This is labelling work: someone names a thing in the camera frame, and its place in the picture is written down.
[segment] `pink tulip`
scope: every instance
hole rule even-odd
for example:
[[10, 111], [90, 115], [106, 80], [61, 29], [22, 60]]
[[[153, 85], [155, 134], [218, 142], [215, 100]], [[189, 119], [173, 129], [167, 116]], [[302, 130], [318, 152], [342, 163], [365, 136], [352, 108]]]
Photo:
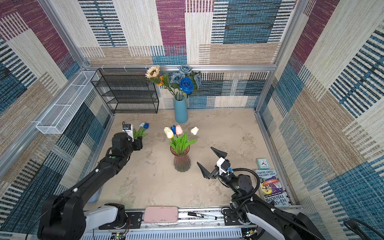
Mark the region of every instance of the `pink tulip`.
[[183, 129], [180, 127], [180, 125], [176, 126], [176, 134], [177, 135], [183, 134]]

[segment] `sunflower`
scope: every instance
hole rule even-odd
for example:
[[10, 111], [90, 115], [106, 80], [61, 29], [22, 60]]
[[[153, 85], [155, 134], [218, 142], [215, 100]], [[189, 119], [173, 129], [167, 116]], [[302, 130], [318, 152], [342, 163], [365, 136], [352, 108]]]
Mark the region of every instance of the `sunflower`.
[[160, 73], [160, 66], [157, 65], [149, 68], [145, 76], [147, 78], [155, 78], [159, 75], [159, 73]]

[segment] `teal clock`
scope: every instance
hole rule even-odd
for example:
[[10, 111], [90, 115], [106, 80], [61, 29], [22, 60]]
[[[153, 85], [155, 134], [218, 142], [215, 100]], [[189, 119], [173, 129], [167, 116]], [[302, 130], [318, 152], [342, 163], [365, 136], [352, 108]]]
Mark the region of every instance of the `teal clock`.
[[271, 167], [266, 158], [258, 158], [256, 162], [259, 169], [269, 169]]

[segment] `black marker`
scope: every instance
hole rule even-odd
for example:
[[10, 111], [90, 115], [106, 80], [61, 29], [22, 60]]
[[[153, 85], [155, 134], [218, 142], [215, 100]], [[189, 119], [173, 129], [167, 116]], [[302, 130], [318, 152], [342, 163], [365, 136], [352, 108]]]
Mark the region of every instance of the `black marker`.
[[212, 220], [217, 219], [215, 216], [206, 215], [206, 214], [198, 214], [195, 212], [188, 212], [188, 216], [201, 217], [201, 218], [207, 218], [207, 219], [212, 219]]

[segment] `black wire shelf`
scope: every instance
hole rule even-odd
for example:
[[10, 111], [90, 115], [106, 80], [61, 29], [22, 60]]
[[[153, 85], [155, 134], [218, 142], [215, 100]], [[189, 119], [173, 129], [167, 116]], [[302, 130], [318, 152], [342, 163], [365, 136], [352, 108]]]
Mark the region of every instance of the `black wire shelf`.
[[98, 69], [92, 84], [113, 113], [157, 113], [159, 97], [145, 73], [145, 68]]

